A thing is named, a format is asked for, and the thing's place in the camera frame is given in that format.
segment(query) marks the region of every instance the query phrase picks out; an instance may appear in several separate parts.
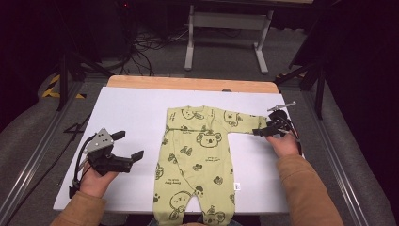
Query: forearm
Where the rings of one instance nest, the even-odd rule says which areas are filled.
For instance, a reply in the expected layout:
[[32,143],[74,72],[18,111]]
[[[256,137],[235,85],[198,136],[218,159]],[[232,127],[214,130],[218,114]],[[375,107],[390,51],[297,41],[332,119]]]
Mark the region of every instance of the forearm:
[[89,196],[78,191],[51,225],[98,226],[103,217],[105,203],[106,201],[103,199]]
[[343,225],[326,187],[309,162],[300,155],[288,155],[277,166],[293,225]]

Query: human hand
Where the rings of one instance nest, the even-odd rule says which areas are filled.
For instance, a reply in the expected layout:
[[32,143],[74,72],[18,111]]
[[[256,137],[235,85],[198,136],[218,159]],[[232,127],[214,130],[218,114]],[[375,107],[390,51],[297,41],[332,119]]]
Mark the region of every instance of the human hand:
[[86,162],[83,167],[85,173],[80,181],[80,191],[97,198],[102,198],[105,191],[108,189],[109,184],[118,176],[118,172],[109,171],[106,175],[102,176],[91,165]]
[[275,138],[272,136],[265,138],[273,146],[273,149],[279,158],[290,154],[299,154],[296,138],[292,132],[286,134],[282,138]]

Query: white table surface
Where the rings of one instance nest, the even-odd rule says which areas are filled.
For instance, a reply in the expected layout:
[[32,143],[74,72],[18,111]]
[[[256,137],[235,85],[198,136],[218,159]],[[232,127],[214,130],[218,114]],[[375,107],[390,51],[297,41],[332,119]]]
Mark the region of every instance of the white table surface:
[[[126,131],[117,140],[113,154],[130,157],[144,150],[144,157],[133,164],[130,173],[121,173],[112,182],[104,198],[105,211],[115,213],[152,213],[153,181],[167,109],[180,106],[208,105],[251,115],[267,116],[266,110],[283,105],[280,94],[220,91],[127,89],[104,87],[99,95],[87,129],[56,197],[55,210],[69,202],[74,165],[85,140],[105,128],[110,134]],[[235,183],[241,190],[235,193],[236,214],[266,214],[288,212],[285,193],[276,169],[277,157],[264,137],[229,134]],[[193,197],[186,213],[200,213],[200,204]]]

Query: baby onesie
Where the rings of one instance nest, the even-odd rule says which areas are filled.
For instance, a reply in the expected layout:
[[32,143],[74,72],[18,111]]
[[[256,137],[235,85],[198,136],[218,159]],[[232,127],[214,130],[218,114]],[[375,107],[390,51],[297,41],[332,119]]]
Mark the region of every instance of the baby onesie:
[[266,118],[215,107],[168,109],[156,165],[153,212],[158,225],[180,225],[193,195],[204,223],[227,225],[234,214],[233,168],[228,133],[252,134]]

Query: table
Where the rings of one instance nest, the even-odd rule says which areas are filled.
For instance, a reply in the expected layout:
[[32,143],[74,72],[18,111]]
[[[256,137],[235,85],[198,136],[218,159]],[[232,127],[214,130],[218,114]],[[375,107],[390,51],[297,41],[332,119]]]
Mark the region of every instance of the table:
[[[235,92],[214,91],[223,89]],[[116,141],[114,145],[115,155],[126,157],[142,149],[145,153],[143,159],[133,164],[130,173],[120,174],[108,188],[104,196],[108,200],[106,211],[128,214],[152,212],[154,170],[165,129],[166,111],[159,111],[166,110],[163,105],[186,105],[187,102],[193,105],[216,103],[220,108],[248,111],[252,105],[254,107],[248,113],[266,115],[265,109],[283,104],[283,99],[276,85],[268,82],[112,76],[99,95],[77,150],[80,150],[87,137],[98,132],[100,126],[105,127],[109,133],[121,129],[126,131],[126,137]],[[255,105],[262,102],[269,105]],[[151,121],[140,118],[148,114],[155,114],[156,117]],[[242,187],[236,191],[236,214],[288,212],[275,167],[277,158],[271,145],[263,137],[243,134],[230,134],[229,143],[234,178]],[[56,198],[55,210],[62,210],[69,201],[68,186],[72,182],[75,160],[76,155]],[[186,213],[200,213],[200,205],[196,199],[193,197],[190,200]]]

